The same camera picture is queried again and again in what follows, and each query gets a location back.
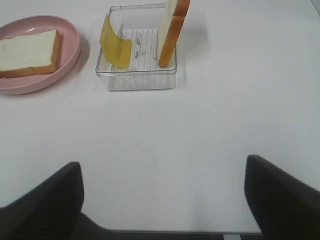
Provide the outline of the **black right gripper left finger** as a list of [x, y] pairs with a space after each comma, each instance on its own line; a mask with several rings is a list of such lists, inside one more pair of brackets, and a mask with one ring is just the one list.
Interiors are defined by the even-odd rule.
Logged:
[[108, 232], [82, 211], [81, 166], [70, 162], [0, 209], [2, 240], [106, 240]]

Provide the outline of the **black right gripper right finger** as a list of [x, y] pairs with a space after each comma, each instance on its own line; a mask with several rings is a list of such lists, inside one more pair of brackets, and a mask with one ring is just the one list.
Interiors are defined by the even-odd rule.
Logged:
[[259, 155], [246, 160], [244, 194], [266, 240], [318, 240], [320, 193]]

